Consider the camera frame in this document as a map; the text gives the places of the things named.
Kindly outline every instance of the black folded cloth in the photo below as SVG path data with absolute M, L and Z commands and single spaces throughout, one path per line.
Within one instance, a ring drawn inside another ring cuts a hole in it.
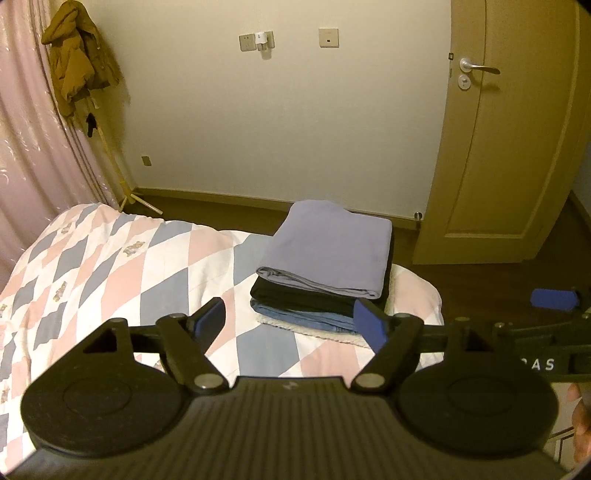
M 388 253 L 388 265 L 384 275 L 384 287 L 380 298 L 370 300 L 381 310 L 386 308 L 386 302 L 390 292 L 390 272 L 392 271 L 392 258 L 394 256 L 394 233 L 390 240 Z M 323 293 L 318 291 L 302 290 L 300 288 L 287 287 L 257 277 L 251 288 L 251 297 L 264 305 L 280 310 L 295 310 L 299 312 L 331 312 L 353 318 L 353 306 L 355 297 L 339 295 L 335 293 Z

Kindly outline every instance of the door handle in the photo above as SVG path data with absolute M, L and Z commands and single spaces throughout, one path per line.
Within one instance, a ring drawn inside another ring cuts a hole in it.
M 460 60 L 460 69 L 463 72 L 469 73 L 472 70 L 480 70 L 482 72 L 492 73 L 493 75 L 500 75 L 501 71 L 494 67 L 487 67 L 486 65 L 474 65 L 470 59 Z

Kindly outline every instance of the human hand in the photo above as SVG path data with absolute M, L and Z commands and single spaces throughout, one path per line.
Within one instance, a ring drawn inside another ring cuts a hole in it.
M 575 401 L 581 398 L 581 392 L 577 384 L 572 384 L 566 395 L 567 401 Z M 591 414 L 583 404 L 583 399 L 579 401 L 573 412 L 574 428 L 574 461 L 582 462 L 591 456 Z

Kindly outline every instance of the brown jacket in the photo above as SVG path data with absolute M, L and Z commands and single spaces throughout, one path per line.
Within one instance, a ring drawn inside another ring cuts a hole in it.
M 89 90 L 117 85 L 121 76 L 86 8 L 66 0 L 41 38 L 51 44 L 49 65 L 60 113 L 74 114 L 74 102 Z

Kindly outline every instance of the wooden floor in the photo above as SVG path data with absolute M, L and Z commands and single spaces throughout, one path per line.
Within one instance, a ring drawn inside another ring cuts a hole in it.
M 222 205 L 165 197 L 146 197 L 164 211 L 167 220 L 209 225 L 217 230 L 242 230 L 273 235 L 286 213 L 274 210 Z M 152 216 L 139 203 L 127 213 Z M 443 300 L 446 319 L 466 316 L 488 322 L 511 322 L 515 326 L 553 323 L 580 316 L 535 309 L 530 295 L 535 288 L 570 289 L 584 292 L 585 307 L 591 306 L 591 234 L 567 202 L 537 258 L 519 264 L 413 265 L 418 232 L 396 229 L 394 262 L 431 282 Z

